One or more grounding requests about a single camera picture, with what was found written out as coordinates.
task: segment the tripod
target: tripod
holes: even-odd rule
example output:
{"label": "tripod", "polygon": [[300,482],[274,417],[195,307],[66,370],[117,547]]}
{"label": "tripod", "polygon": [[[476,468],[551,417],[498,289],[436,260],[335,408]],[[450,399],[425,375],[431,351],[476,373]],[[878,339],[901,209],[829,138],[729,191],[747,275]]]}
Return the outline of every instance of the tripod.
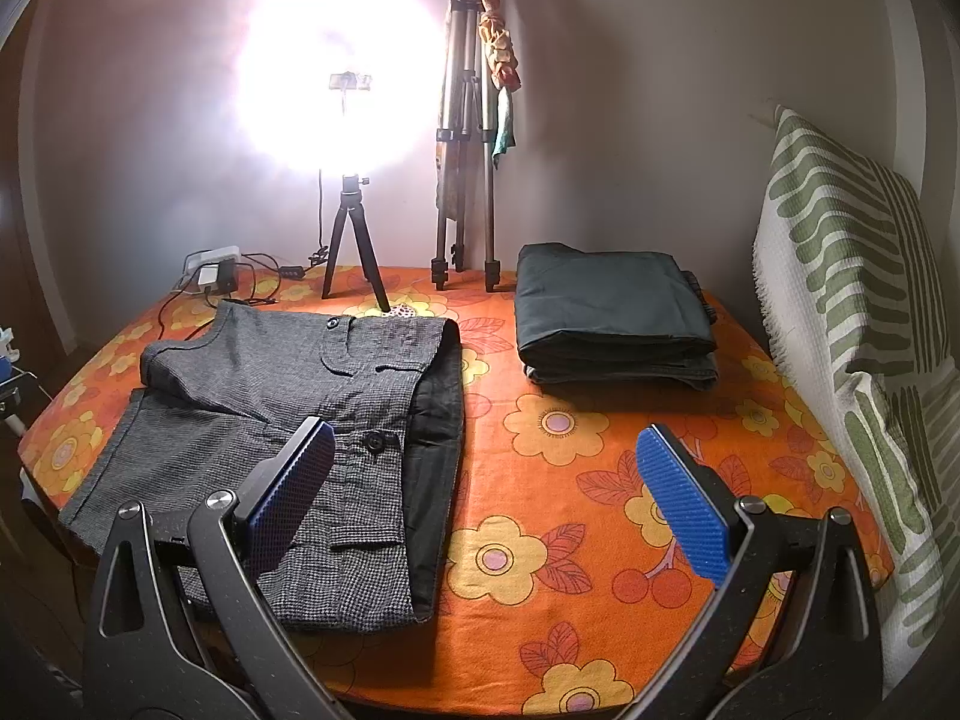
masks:
{"label": "tripod", "polygon": [[359,175],[345,175],[344,188],[340,192],[340,208],[337,209],[333,220],[333,233],[330,235],[330,250],[326,260],[326,271],[323,274],[323,298],[330,297],[330,285],[333,284],[333,271],[337,268],[337,254],[340,252],[340,242],[344,237],[344,227],[347,225],[347,215],[353,223],[353,234],[357,238],[357,250],[360,252],[360,264],[363,266],[363,275],[373,287],[376,295],[376,304],[387,314],[390,312],[390,302],[387,300],[387,290],[383,288],[383,279],[380,278],[380,269],[376,264],[376,255],[373,253],[373,242],[370,240],[370,230],[367,229],[367,218],[363,212],[363,194],[361,184],[368,184],[368,178]]}
{"label": "tripod", "polygon": [[[453,268],[464,264],[467,216],[467,146],[475,135],[484,144],[486,194],[487,292],[500,283],[500,261],[493,256],[493,145],[496,141],[496,91],[491,74],[477,76],[477,25],[481,0],[450,0],[450,27],[443,79],[443,108],[437,130],[439,181],[437,190],[437,256],[430,263],[431,281],[438,290],[448,280],[446,221],[456,221],[456,242],[450,247]],[[486,66],[486,60],[480,59]]]}

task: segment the blue gripper pad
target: blue gripper pad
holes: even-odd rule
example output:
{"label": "blue gripper pad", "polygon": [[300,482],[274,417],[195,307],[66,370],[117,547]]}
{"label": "blue gripper pad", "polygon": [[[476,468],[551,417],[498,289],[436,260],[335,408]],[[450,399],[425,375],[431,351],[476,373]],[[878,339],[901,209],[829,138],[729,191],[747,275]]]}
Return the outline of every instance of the blue gripper pad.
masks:
{"label": "blue gripper pad", "polygon": [[335,450],[333,428],[326,422],[318,423],[251,513],[244,560],[251,579],[280,566],[296,529],[333,467]]}
{"label": "blue gripper pad", "polygon": [[[731,565],[730,528],[707,498],[703,480],[694,477],[698,470],[713,470],[699,466],[664,425],[637,436],[637,470],[693,570],[714,586],[723,584]],[[733,494],[726,492],[732,506]]]}

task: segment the striped cushion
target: striped cushion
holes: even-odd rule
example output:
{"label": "striped cushion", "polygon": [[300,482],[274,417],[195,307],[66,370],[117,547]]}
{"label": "striped cushion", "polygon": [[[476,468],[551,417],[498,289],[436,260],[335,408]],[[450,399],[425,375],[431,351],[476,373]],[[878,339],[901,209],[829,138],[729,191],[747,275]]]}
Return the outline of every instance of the striped cushion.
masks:
{"label": "striped cushion", "polygon": [[960,373],[917,196],[904,177],[779,110],[755,242],[774,356],[869,498],[894,555],[887,682],[957,586]]}

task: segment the houndstooth fabric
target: houndstooth fabric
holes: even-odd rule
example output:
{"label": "houndstooth fabric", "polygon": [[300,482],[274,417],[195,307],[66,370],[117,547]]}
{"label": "houndstooth fabric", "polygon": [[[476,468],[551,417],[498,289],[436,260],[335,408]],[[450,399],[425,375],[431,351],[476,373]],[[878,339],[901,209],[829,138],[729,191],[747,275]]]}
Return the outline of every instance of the houndstooth fabric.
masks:
{"label": "houndstooth fabric", "polygon": [[[258,584],[296,628],[373,632],[413,622],[401,461],[416,385],[445,325],[221,302],[205,336],[144,351],[147,389],[131,396],[61,521],[102,552],[123,502],[193,508],[213,490],[236,488],[318,415],[335,431],[336,463],[280,568]],[[206,605],[195,570],[184,570],[184,588]]]}

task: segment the bright light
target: bright light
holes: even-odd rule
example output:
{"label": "bright light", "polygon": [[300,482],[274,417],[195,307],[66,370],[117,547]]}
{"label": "bright light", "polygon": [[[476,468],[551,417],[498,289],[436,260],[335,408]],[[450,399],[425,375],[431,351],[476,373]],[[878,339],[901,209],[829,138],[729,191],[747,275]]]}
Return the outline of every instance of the bright light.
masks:
{"label": "bright light", "polygon": [[[341,95],[332,74],[373,76]],[[260,0],[238,65],[253,143],[297,170],[364,173],[436,127],[443,31],[417,0]]]}

